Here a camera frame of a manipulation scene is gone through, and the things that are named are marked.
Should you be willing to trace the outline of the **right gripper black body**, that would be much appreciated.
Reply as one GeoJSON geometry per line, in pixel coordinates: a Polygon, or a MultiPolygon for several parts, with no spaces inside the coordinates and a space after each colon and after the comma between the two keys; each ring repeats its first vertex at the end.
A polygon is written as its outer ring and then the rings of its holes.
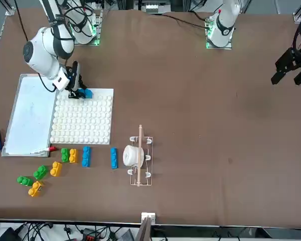
{"type": "Polygon", "coordinates": [[[78,85],[78,80],[81,79],[80,71],[81,66],[80,65],[73,65],[73,66],[67,66],[67,77],[69,79],[69,83],[66,87],[67,90],[73,90],[76,91],[80,87],[78,85]]]}

